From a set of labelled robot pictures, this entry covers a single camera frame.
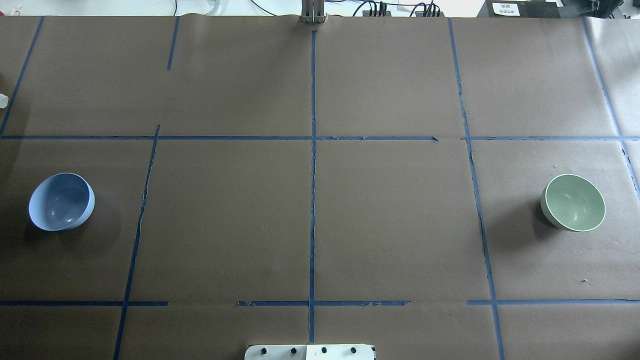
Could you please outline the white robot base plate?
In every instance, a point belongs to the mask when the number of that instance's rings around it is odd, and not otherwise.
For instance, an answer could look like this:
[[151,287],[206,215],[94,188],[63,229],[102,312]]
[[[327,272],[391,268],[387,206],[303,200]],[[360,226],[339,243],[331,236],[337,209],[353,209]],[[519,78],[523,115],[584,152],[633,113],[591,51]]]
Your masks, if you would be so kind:
[[375,347],[347,344],[261,344],[249,346],[245,360],[375,360]]

